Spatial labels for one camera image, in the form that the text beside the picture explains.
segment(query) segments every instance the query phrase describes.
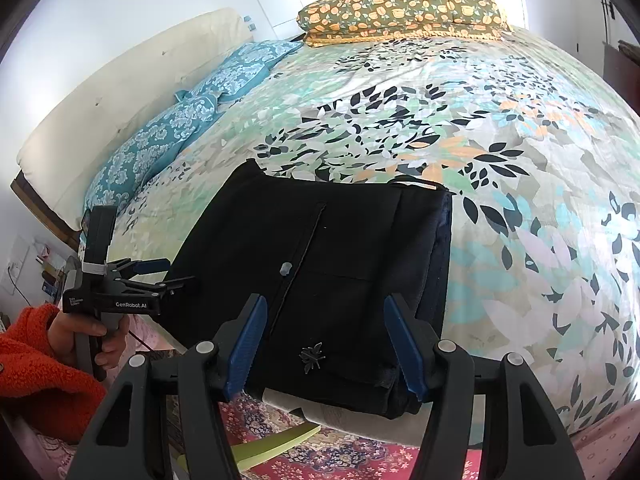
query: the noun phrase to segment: blue floral pillow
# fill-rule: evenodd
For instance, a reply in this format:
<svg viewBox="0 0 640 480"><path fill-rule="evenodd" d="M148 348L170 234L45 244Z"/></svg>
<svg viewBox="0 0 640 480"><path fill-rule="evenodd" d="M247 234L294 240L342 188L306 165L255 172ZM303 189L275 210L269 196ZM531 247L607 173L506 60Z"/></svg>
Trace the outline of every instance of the blue floral pillow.
<svg viewBox="0 0 640 480"><path fill-rule="evenodd" d="M178 100L209 92L219 92L218 100L233 101L258 86L283 57L302 46L300 41L259 41L245 43L227 57L205 80L190 92L176 92Z"/></svg>
<svg viewBox="0 0 640 480"><path fill-rule="evenodd" d="M116 205L121 213L136 191L171 164L191 136L217 120L216 94L185 99L150 120L111 156L84 196L85 209Z"/></svg>

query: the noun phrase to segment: wall socket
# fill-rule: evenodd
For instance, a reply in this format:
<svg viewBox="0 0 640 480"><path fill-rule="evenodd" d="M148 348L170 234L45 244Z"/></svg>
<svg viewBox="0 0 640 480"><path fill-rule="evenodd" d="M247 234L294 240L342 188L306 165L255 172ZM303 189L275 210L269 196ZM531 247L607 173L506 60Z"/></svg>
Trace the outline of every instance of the wall socket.
<svg viewBox="0 0 640 480"><path fill-rule="evenodd" d="M22 266L29 252L29 243L19 236L14 240L14 246L11 249L9 260L3 269L0 269L0 285L9 294L15 292L14 283L18 283Z"/></svg>

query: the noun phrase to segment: folded black clothing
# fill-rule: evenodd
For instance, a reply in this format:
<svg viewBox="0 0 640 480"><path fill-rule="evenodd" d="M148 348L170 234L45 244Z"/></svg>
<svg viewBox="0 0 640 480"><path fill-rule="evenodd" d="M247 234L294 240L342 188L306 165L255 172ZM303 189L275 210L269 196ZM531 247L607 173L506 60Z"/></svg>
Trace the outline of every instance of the folded black clothing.
<svg viewBox="0 0 640 480"><path fill-rule="evenodd" d="M209 203L166 279L200 291L156 317L180 343L212 338L252 292L269 317L246 390L265 388L395 418L416 413L383 322L400 292L442 330L451 193L401 182L339 184L240 165Z"/></svg>

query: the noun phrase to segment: headboard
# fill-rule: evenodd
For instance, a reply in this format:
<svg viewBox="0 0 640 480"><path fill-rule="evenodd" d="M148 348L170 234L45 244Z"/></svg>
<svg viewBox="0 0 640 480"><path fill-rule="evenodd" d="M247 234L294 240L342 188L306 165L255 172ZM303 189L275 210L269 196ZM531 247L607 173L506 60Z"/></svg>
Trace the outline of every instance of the headboard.
<svg viewBox="0 0 640 480"><path fill-rule="evenodd" d="M233 9L179 23L127 50L63 99L18 152L12 189L74 246L84 194L111 154L252 35Z"/></svg>

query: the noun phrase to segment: person's left hand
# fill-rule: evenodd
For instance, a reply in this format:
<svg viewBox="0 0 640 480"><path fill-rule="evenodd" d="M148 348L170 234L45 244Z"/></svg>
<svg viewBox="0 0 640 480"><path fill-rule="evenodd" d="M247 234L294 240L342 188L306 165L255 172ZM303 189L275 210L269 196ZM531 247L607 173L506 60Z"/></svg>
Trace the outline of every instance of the person's left hand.
<svg viewBox="0 0 640 480"><path fill-rule="evenodd" d="M56 355L58 361L68 366L76 366L76 332L91 335L104 336L106 327L89 316L82 314L66 314L60 311L56 314L49 330L49 346ZM95 363L105 370L110 370L118 365L120 356L126 348L126 335L129 332L129 316L125 314L120 320L120 325L110 338L102 340L102 352L96 354Z"/></svg>

